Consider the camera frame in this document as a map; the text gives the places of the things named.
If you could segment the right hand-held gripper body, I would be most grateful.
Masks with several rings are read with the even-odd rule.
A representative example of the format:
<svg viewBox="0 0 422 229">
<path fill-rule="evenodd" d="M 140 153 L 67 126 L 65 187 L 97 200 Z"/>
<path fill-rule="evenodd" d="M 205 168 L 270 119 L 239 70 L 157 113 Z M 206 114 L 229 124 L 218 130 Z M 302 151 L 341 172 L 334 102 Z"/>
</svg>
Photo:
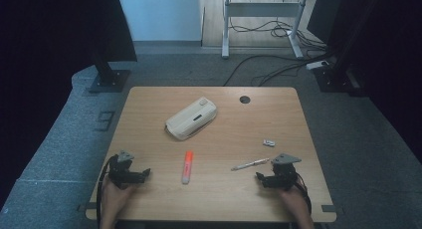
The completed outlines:
<svg viewBox="0 0 422 229">
<path fill-rule="evenodd" d="M 271 185 L 289 190 L 298 180 L 294 164 L 301 161 L 300 158 L 285 153 L 274 158 L 272 160 L 274 176 L 271 179 Z"/>
</svg>

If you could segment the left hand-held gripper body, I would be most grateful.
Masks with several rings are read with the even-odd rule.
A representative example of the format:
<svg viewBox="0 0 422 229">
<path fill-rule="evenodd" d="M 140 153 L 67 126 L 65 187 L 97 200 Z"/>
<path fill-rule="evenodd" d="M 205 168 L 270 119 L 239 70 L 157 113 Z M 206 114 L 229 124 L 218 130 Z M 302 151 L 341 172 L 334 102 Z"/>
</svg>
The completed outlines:
<svg viewBox="0 0 422 229">
<path fill-rule="evenodd" d="M 108 177 L 117 188 L 125 189 L 128 184 L 134 184 L 131 180 L 137 176 L 129 170 L 133 159 L 134 156 L 124 150 L 109 159 Z"/>
</svg>

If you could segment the white pen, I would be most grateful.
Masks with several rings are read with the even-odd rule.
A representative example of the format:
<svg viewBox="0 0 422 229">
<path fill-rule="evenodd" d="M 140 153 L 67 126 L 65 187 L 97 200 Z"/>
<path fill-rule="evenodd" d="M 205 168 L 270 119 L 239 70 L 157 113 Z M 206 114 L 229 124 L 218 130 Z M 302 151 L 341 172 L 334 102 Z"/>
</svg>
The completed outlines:
<svg viewBox="0 0 422 229">
<path fill-rule="evenodd" d="M 269 158 L 262 158 L 262 159 L 257 159 L 257 160 L 247 162 L 244 164 L 235 165 L 231 168 L 231 171 L 237 171 L 237 170 L 245 169 L 251 166 L 266 164 L 269 160 L 270 160 Z"/>
</svg>

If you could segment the beige pencil case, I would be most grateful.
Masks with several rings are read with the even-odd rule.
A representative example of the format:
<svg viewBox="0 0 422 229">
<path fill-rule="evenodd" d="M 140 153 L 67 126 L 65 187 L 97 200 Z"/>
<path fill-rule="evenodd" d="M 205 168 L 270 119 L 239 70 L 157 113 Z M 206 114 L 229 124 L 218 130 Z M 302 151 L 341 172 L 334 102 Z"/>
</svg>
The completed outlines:
<svg viewBox="0 0 422 229">
<path fill-rule="evenodd" d="M 217 107 L 202 97 L 165 122 L 165 129 L 176 139 L 186 140 L 209 124 L 217 115 Z"/>
</svg>

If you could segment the person's right hand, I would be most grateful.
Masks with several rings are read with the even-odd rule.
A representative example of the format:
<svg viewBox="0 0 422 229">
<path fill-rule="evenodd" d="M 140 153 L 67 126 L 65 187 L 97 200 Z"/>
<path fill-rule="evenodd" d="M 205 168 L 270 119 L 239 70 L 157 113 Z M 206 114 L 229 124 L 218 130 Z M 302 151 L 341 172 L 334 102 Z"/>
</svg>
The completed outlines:
<svg viewBox="0 0 422 229">
<path fill-rule="evenodd" d="M 297 181 L 289 190 L 278 190 L 278 194 L 281 198 L 282 204 L 292 214 L 309 213 L 308 205 L 303 196 L 303 190 L 304 187 L 300 181 Z"/>
</svg>

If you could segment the person's left hand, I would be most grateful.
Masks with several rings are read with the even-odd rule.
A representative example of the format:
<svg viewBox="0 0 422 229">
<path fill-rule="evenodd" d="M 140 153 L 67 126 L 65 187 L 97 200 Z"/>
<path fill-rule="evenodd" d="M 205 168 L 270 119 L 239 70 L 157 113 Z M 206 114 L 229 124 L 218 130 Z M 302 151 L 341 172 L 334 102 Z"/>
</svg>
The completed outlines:
<svg viewBox="0 0 422 229">
<path fill-rule="evenodd" d="M 107 176 L 102 188 L 102 211 L 104 214 L 117 214 L 126 204 L 129 197 L 137 189 L 134 184 L 128 184 L 124 189 L 117 187 Z"/>
</svg>

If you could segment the orange highlighter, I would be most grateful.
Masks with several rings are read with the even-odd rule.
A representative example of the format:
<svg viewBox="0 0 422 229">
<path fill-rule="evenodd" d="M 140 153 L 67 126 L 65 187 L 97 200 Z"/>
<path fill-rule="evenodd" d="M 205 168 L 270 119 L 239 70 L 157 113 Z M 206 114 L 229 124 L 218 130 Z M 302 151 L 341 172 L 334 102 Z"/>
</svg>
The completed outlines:
<svg viewBox="0 0 422 229">
<path fill-rule="evenodd" d="M 193 162 L 193 152 L 191 150 L 188 150 L 185 152 L 184 165 L 183 165 L 183 171 L 182 171 L 182 177 L 181 177 L 181 182 L 183 184 L 188 184 L 190 182 L 192 162 Z"/>
</svg>

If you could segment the white power strip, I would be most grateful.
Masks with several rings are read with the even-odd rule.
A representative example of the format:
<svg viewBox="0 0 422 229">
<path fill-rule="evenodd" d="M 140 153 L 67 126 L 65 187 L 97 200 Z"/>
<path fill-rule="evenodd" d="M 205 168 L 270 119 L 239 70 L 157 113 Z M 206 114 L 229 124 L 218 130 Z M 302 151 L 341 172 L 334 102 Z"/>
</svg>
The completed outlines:
<svg viewBox="0 0 422 229">
<path fill-rule="evenodd" d="M 306 68 L 307 68 L 307 70 L 313 70 L 313 69 L 326 67 L 328 65 L 329 65 L 328 61 L 317 61 L 317 62 L 312 62 L 312 63 L 306 64 Z"/>
</svg>

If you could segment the dark curtain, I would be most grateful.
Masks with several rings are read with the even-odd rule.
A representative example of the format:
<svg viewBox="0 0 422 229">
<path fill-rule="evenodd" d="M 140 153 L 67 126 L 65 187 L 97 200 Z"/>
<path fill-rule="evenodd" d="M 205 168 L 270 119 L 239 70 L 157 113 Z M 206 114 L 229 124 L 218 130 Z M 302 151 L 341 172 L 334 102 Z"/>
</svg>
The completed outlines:
<svg viewBox="0 0 422 229">
<path fill-rule="evenodd" d="M 422 0 L 366 0 L 347 75 L 422 157 Z"/>
<path fill-rule="evenodd" d="M 120 0 L 0 0 L 0 207 L 78 71 L 133 61 Z"/>
</svg>

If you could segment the black table edge bracket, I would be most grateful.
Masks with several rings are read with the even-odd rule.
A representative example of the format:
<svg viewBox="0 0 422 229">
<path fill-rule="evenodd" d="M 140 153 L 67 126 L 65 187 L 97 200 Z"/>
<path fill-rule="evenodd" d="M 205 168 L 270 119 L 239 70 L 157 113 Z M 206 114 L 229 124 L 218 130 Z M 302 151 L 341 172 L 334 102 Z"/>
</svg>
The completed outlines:
<svg viewBox="0 0 422 229">
<path fill-rule="evenodd" d="M 87 203 L 84 203 L 84 204 L 80 204 L 77 207 L 78 212 L 83 212 L 83 211 L 87 211 L 87 210 L 97 210 L 97 204 L 95 202 L 87 202 Z"/>
</svg>

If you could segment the black stand with base plate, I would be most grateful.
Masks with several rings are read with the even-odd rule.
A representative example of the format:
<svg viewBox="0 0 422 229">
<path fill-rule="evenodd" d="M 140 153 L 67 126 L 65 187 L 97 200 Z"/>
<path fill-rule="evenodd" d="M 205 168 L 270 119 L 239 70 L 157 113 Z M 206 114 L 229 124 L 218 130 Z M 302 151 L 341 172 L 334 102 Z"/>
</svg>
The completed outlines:
<svg viewBox="0 0 422 229">
<path fill-rule="evenodd" d="M 351 52 L 361 30 L 366 0 L 316 0 L 308 29 L 322 40 L 335 62 L 315 70 L 322 92 L 351 93 L 355 87 L 347 75 Z"/>
<path fill-rule="evenodd" d="M 109 63 L 98 53 L 92 53 L 92 60 L 98 72 L 90 93 L 121 93 L 130 75 L 130 70 L 113 70 Z"/>
</svg>

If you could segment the white metal desk frame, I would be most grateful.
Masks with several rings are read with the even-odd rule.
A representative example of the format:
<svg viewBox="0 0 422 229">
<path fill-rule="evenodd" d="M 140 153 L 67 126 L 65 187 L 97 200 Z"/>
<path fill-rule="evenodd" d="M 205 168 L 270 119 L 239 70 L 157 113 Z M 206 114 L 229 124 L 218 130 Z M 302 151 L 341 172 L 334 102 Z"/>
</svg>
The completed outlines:
<svg viewBox="0 0 422 229">
<path fill-rule="evenodd" d="M 306 7 L 307 0 L 298 2 L 272 2 L 272 3 L 238 3 L 231 0 L 223 2 L 223 35 L 222 35 L 222 58 L 229 58 L 229 21 L 232 17 L 284 17 L 294 18 L 295 23 L 291 30 L 287 31 L 287 36 L 293 52 L 297 59 L 304 57 L 299 45 L 299 26 Z"/>
</svg>

